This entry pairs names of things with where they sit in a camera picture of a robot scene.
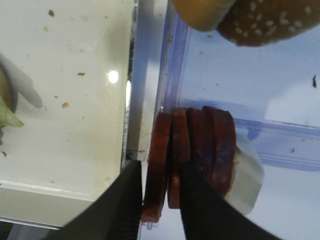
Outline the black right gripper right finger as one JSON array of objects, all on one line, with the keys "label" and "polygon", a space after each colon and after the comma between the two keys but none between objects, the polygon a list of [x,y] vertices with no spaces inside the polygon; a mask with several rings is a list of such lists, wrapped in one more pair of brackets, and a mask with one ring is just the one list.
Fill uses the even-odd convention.
[{"label": "black right gripper right finger", "polygon": [[278,240],[226,202],[192,163],[180,169],[180,214],[187,240]]}]

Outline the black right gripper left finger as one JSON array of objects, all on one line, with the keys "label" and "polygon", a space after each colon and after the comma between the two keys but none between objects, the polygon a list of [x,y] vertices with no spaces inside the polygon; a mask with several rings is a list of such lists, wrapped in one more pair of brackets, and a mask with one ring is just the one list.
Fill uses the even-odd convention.
[{"label": "black right gripper left finger", "polygon": [[130,161],[84,212],[46,240],[136,240],[142,213],[142,165]]}]

